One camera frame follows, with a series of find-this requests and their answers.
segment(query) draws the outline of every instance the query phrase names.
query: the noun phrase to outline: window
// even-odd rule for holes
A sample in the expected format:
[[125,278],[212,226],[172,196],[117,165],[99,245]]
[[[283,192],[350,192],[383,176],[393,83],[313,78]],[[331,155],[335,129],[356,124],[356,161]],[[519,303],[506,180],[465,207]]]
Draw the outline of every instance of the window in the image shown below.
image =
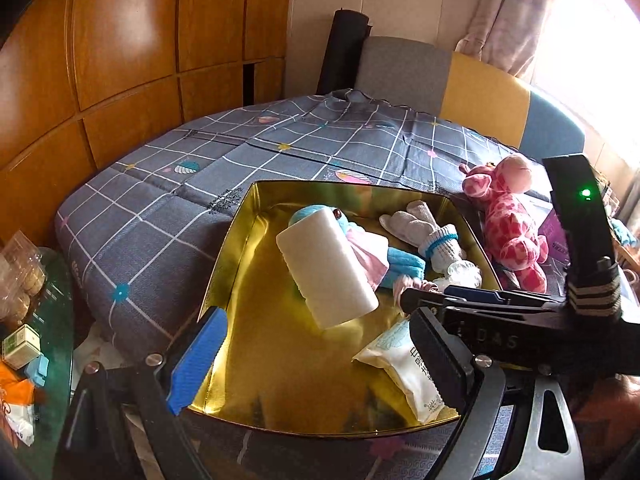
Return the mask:
[[624,0],[556,0],[532,84],[640,166],[640,22]]

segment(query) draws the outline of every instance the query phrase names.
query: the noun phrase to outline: pink plush toy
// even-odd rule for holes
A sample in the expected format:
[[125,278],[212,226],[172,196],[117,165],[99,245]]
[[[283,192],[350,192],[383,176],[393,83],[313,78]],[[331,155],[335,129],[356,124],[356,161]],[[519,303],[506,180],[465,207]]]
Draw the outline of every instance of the pink plush toy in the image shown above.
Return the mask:
[[546,292],[544,263],[549,247],[538,235],[533,218],[516,196],[531,188],[531,168],[519,153],[504,158],[497,166],[476,166],[466,174],[462,191],[485,211],[484,243],[490,257],[512,270],[523,290]]

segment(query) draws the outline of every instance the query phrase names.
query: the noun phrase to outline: purple box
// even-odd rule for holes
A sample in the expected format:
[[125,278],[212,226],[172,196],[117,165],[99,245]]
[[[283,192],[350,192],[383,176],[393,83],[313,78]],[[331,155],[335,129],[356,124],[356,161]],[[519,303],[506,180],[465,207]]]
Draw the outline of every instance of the purple box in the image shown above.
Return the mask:
[[569,247],[566,244],[564,229],[560,225],[556,210],[552,209],[538,229],[538,234],[546,236],[549,244],[549,256],[561,264],[569,263]]

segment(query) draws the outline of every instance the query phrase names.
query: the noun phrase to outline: green table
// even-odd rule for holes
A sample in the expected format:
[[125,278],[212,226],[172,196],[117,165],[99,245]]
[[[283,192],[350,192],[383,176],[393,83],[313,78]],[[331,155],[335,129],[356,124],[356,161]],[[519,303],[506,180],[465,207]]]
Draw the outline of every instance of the green table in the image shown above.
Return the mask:
[[40,248],[47,273],[40,304],[25,322],[40,334],[40,350],[49,359],[44,400],[38,405],[39,420],[34,427],[31,447],[18,445],[16,453],[38,480],[49,480],[53,461],[69,406],[71,361],[74,341],[74,306],[71,276],[63,257]]

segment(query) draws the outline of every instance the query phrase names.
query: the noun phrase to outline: gold tray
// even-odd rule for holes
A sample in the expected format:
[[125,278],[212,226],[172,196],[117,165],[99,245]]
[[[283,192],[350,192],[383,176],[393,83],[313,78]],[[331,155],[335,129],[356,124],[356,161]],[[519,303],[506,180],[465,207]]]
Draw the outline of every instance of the gold tray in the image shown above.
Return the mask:
[[376,292],[375,311],[321,331],[275,242],[297,209],[327,204],[387,236],[390,245],[415,251],[378,222],[413,200],[424,200],[440,225],[456,226],[460,246],[482,271],[482,287],[499,290],[469,225],[441,195],[333,182],[255,182],[226,234],[202,303],[200,315],[212,305],[226,310],[228,335],[191,409],[257,430],[314,436],[399,434],[455,420],[456,411],[444,408],[437,420],[421,424],[384,370],[351,361],[399,319],[389,290]]

